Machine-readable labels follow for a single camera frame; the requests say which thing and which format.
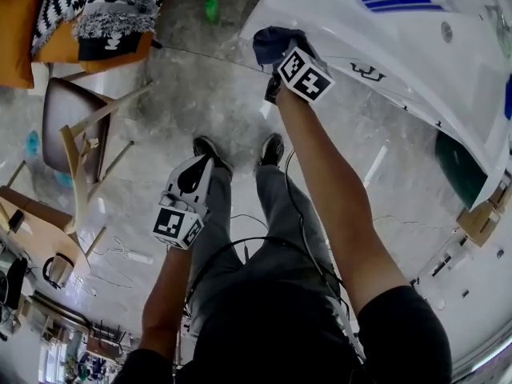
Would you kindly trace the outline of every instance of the black sleeve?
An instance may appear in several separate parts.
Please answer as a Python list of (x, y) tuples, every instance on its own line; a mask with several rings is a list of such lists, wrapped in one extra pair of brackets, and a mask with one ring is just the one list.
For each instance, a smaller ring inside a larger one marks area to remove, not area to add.
[(380, 294), (359, 313), (366, 370), (382, 382), (451, 382), (448, 337), (429, 304), (410, 286)]
[(128, 354), (125, 365), (113, 384), (141, 382), (173, 382), (173, 365), (152, 350), (136, 350)]

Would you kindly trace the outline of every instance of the shoe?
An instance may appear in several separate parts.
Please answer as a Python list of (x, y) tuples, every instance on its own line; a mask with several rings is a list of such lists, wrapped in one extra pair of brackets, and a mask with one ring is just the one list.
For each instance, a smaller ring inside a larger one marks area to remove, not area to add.
[(259, 165), (274, 165), (279, 167), (282, 156), (285, 153), (285, 143), (280, 134), (273, 133), (263, 143), (262, 155), (259, 160)]
[(215, 144), (207, 137), (197, 137), (194, 142), (194, 156), (209, 155), (214, 159), (214, 166), (217, 168), (225, 168), (230, 173), (230, 177), (233, 177), (233, 167), (221, 157), (218, 156), (217, 148)]

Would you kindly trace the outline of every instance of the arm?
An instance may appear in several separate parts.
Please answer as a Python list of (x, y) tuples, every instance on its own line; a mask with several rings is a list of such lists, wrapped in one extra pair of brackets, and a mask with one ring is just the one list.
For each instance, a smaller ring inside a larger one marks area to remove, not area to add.
[(407, 280), (375, 232), (361, 180), (309, 104), (284, 85), (277, 103), (357, 315), (381, 293), (408, 286)]
[(142, 314), (140, 348), (156, 351), (170, 362), (182, 320), (191, 255), (190, 250), (169, 250)]

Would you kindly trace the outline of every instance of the gray pants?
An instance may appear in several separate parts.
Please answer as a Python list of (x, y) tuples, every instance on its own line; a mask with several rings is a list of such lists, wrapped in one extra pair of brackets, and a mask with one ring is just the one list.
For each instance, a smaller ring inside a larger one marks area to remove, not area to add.
[[(304, 251), (299, 216), (286, 190), (284, 173), (276, 166), (261, 166), (256, 173), (258, 196), (269, 225), (268, 236), (283, 238)], [(305, 234), (315, 260), (334, 271), (328, 247), (313, 205), (290, 180), (294, 200), (304, 215)], [(213, 254), (231, 243), (231, 184), (224, 168), (214, 168), (206, 204), (211, 211), (209, 221), (192, 246), (189, 288)], [(339, 287), (326, 276), (335, 292)], [(246, 280), (265, 279), (289, 282), (321, 295), (332, 295), (320, 279), (311, 260), (296, 249), (264, 241), (262, 247), (243, 265), (234, 248), (220, 254), (203, 275), (189, 303), (192, 314), (190, 332), (197, 335), (216, 305), (224, 289)]]

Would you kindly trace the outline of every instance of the wooden table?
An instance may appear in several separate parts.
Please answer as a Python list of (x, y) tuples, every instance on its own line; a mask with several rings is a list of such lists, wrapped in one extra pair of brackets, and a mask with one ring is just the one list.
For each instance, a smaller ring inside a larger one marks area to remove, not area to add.
[(56, 210), (7, 186), (0, 187), (0, 204), (12, 218), (16, 210), (21, 210), (24, 221), (17, 233), (9, 236), (22, 247), (39, 266), (57, 253), (63, 254), (74, 263), (73, 272), (81, 276), (90, 273), (87, 256), (80, 247), (76, 234), (66, 234), (66, 226), (71, 216)]

